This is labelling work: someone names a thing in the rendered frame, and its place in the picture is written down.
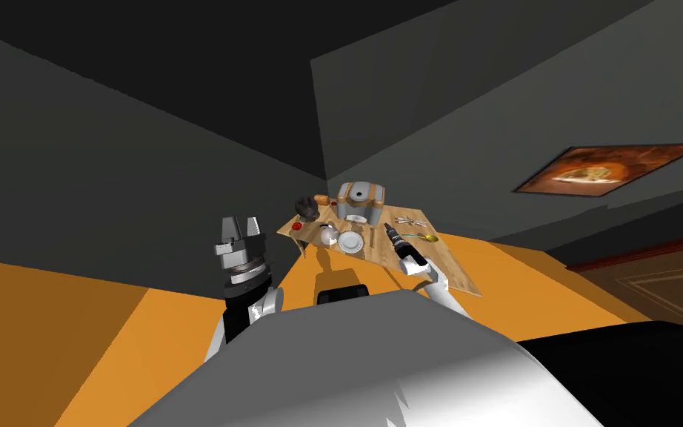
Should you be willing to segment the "wooden table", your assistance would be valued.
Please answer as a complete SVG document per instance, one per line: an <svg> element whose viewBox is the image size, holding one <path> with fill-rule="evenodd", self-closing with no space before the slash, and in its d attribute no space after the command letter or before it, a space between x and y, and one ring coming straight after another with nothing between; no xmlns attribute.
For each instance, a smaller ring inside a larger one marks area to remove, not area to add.
<svg viewBox="0 0 683 427"><path fill-rule="evenodd" d="M430 220L418 209L385 205L379 224L373 228L367 223L354 224L345 219L338 218L336 206L330 205L319 207L319 218L315 222L303 222L301 230L294 231L291 228L291 225L294 222L299 222L299 217L295 215L283 226L278 228L277 233L289 237L296 242L306 242L308 245L327 248L333 252L345 254L338 245L328 247L321 244L319 241L319 225L322 223L332 223L338 228L339 232L354 231L359 233L364 239L363 249L356 254L351 254L353 258L362 259L390 270L400 271L400 258L394 251L393 245L386 235L384 222L391 224L401 236L403 236L403 234L436 234L436 229L431 224L429 227L398 224L395 222L395 218L398 216L410 216L430 223ZM420 254L429 258L436 267L444 273L450 288L477 297L481 296L478 288L466 274L463 267L460 266L457 258L450 252L443 239L440 239L438 242L428 242L410 236L403 236L403 238L419 251Z"/></svg>

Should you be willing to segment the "white plate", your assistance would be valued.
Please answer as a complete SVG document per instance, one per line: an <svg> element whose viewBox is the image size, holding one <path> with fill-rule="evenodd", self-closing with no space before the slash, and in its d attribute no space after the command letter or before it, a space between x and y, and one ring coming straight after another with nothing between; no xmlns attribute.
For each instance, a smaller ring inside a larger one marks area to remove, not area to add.
<svg viewBox="0 0 683 427"><path fill-rule="evenodd" d="M359 233L345 231L339 234L337 245L346 254L356 254L364 247L364 239Z"/></svg>

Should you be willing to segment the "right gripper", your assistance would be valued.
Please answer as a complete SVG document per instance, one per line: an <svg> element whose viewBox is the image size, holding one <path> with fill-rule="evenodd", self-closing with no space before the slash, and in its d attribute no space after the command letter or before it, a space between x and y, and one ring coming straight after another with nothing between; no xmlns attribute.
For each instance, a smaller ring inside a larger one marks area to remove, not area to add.
<svg viewBox="0 0 683 427"><path fill-rule="evenodd" d="M388 239L391 241L395 252L399 255L401 260L411 258L411 260L419 267L426 267L427 261L409 242L397 232L391 225L384 222L384 229Z"/></svg>

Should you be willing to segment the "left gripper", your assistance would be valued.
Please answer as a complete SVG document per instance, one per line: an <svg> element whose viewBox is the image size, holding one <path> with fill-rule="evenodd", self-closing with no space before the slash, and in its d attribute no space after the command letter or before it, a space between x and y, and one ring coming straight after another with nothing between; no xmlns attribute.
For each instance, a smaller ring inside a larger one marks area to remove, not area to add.
<svg viewBox="0 0 683 427"><path fill-rule="evenodd" d="M239 267L264 257L266 236L261 234L256 217L247 218L246 230L247 237L241 239L241 228L237 218L222 218L221 244L215 245L215 254L219 257L221 267Z"/></svg>

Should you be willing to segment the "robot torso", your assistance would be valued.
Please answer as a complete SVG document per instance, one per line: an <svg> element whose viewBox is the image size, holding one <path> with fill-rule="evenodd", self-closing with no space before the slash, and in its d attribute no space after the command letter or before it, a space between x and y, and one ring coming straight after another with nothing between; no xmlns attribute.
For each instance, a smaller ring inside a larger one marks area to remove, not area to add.
<svg viewBox="0 0 683 427"><path fill-rule="evenodd" d="M603 427L519 344L412 291L257 319L129 427Z"/></svg>

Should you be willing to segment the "orange framed wall picture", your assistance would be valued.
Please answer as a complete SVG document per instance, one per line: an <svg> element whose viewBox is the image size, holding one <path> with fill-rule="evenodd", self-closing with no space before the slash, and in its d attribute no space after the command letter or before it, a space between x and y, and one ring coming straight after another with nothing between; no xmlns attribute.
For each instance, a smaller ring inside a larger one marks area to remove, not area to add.
<svg viewBox="0 0 683 427"><path fill-rule="evenodd" d="M682 158L683 144L570 147L513 192L598 199Z"/></svg>

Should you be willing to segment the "dark round pot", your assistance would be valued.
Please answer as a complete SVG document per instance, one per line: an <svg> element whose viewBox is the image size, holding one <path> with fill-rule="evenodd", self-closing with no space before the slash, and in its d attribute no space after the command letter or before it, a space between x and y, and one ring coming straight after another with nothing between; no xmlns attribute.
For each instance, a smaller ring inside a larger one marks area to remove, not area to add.
<svg viewBox="0 0 683 427"><path fill-rule="evenodd" d="M319 206L313 196L302 196L293 205L300 222L315 222L319 218Z"/></svg>

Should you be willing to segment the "grey coffee machine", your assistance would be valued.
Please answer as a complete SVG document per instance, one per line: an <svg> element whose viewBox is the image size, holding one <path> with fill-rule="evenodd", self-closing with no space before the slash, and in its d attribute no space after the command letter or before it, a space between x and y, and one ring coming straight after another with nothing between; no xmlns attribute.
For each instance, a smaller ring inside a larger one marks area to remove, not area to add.
<svg viewBox="0 0 683 427"><path fill-rule="evenodd" d="M360 217L371 227L376 227L384 207L385 189L370 182L345 182L339 188L336 213L340 219Z"/></svg>

